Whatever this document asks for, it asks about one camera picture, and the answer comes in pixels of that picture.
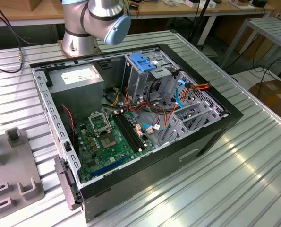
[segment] slotted metal surface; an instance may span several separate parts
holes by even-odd
[[[281,20],[277,18],[250,19],[248,26],[281,47]]]
[[[103,52],[168,44],[244,117],[205,155],[107,211],[92,226],[281,226],[281,120],[257,104],[210,60],[170,31],[129,35]],[[42,113],[30,62],[61,59],[56,44],[24,48],[24,71],[0,73],[0,134],[26,129],[45,197],[0,220],[0,226],[85,226],[81,210],[69,211],[53,158],[57,156]],[[0,66],[18,67],[17,49],[0,51]]]

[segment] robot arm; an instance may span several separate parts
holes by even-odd
[[[65,35],[62,47],[69,56],[98,52],[96,38],[117,45],[127,35],[131,20],[122,0],[63,0]]]

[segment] yellow wire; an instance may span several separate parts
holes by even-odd
[[[116,99],[115,99],[114,103],[110,104],[110,106],[115,106],[117,104],[119,94],[120,94],[120,92],[117,92]]]
[[[208,85],[208,83],[206,83],[206,84],[194,84],[195,86],[206,86],[206,85]]]

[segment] blue drive bay latch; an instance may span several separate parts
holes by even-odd
[[[130,54],[130,57],[142,72],[148,72],[156,69],[156,66],[152,65],[148,58],[146,58],[142,53],[132,53]]]

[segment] green motherboard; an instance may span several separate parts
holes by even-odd
[[[79,143],[78,158],[81,162],[79,177],[81,183],[85,183],[93,177],[110,171],[155,149],[152,142],[145,135],[141,137],[137,134],[137,129],[135,128],[137,122],[130,111],[124,112],[121,117],[124,117],[124,120],[129,123],[128,127],[129,129],[133,129],[134,136],[137,136],[136,139],[143,143],[143,149],[139,151],[135,150],[135,147],[131,144],[131,140],[125,138],[125,136],[129,137],[133,133],[127,135],[125,129],[122,132],[120,130],[123,129],[122,125],[119,125],[120,123],[114,115],[108,116],[112,128],[109,133],[102,132],[100,135],[95,135],[95,130],[99,127],[106,126],[100,117],[92,119],[95,130],[90,121],[77,125],[76,130]]]

